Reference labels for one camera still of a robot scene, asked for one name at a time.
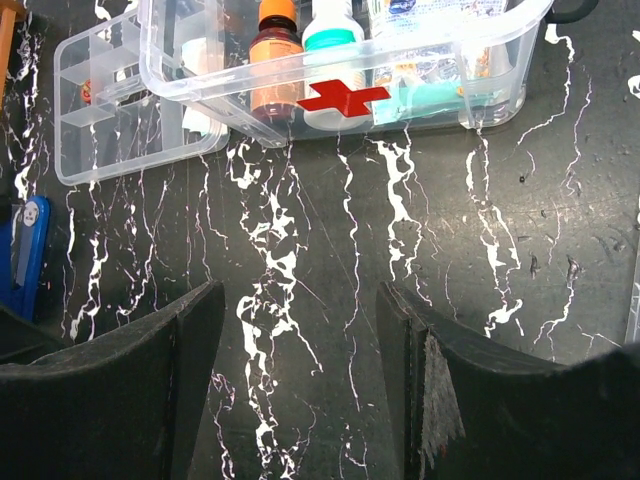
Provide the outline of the white blue packet bag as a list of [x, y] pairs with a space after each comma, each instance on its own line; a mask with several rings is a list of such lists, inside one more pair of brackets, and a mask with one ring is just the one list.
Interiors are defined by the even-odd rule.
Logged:
[[509, 9], [509, 1], [368, 1], [372, 38], [429, 33], [472, 18], [486, 18]]

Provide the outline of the clear plastic divider tray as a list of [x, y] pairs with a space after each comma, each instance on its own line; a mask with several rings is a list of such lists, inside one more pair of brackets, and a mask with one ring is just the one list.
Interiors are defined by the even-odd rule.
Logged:
[[[78, 33], [54, 54], [54, 151], [58, 180], [98, 182], [221, 150], [226, 125], [163, 98], [139, 69], [141, 25], [130, 10]], [[92, 102], [81, 99], [91, 80]]]

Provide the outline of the white bottle green label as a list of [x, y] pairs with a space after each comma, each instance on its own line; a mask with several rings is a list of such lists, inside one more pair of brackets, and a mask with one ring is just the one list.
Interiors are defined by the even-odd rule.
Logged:
[[[366, 87], [363, 71], [340, 71], [336, 64], [346, 60], [355, 52], [354, 44], [365, 39], [362, 26], [353, 17], [353, 4], [350, 0], [313, 0], [311, 2], [312, 20], [305, 28], [302, 44], [307, 56], [306, 67], [320, 65], [319, 75], [310, 77], [305, 83], [304, 99], [316, 99], [321, 94], [311, 87], [317, 82], [339, 80], [350, 90]], [[303, 118], [306, 124], [321, 131], [348, 131], [360, 127], [368, 114], [358, 117], [346, 117], [338, 107], [308, 110], [304, 107]]]

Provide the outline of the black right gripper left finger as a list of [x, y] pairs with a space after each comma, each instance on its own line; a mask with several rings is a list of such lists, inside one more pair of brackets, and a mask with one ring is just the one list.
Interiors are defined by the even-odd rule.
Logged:
[[184, 479], [225, 316], [209, 281], [67, 346], [1, 313], [5, 479]]

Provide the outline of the brown bottle orange cap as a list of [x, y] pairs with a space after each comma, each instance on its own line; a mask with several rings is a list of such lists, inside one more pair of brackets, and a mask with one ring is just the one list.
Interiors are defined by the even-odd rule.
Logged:
[[[249, 63], [257, 64], [253, 68], [255, 75], [276, 75], [281, 70], [276, 60], [303, 52], [296, 6], [290, 0], [261, 1], [258, 21], [258, 33], [249, 48]], [[256, 88], [250, 95], [252, 115], [270, 123], [290, 122], [301, 93], [300, 82]]]

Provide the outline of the clear first aid box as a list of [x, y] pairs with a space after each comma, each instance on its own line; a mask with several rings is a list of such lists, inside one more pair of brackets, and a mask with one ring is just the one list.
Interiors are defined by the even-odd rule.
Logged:
[[[143, 1], [139, 5], [140, 71], [147, 88], [169, 100], [180, 101], [210, 118], [239, 131], [268, 148], [294, 140], [378, 133], [407, 127], [440, 129], [460, 126], [482, 129], [509, 121], [526, 96], [529, 65], [539, 25], [551, 10], [548, 1], [509, 1], [509, 9], [486, 18], [472, 18], [429, 33], [372, 38], [368, 1], [351, 1], [353, 17], [365, 39], [355, 52], [336, 64], [340, 71], [363, 71], [366, 87], [350, 90], [339, 80], [311, 85], [321, 96], [304, 99], [305, 83], [319, 75], [320, 65], [306, 67], [302, 36], [312, 20], [312, 1], [293, 1], [303, 52], [276, 60], [276, 75], [255, 75], [249, 48], [258, 33], [261, 1]], [[373, 71], [401, 60], [404, 52], [447, 45], [461, 56], [464, 47], [507, 49], [511, 69], [499, 76], [463, 81], [465, 106], [459, 110], [376, 126], [372, 104], [391, 97], [372, 84]], [[300, 82], [295, 117], [286, 123], [261, 121], [252, 115], [250, 95], [260, 87]], [[358, 128], [321, 131], [306, 124], [304, 107], [317, 110], [338, 107], [346, 117], [368, 114]]]

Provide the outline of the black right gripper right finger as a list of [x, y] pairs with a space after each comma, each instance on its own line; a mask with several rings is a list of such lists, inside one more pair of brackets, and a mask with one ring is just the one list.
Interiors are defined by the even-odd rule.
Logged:
[[403, 479], [635, 479], [639, 348], [572, 366], [496, 343], [390, 282], [376, 323]]

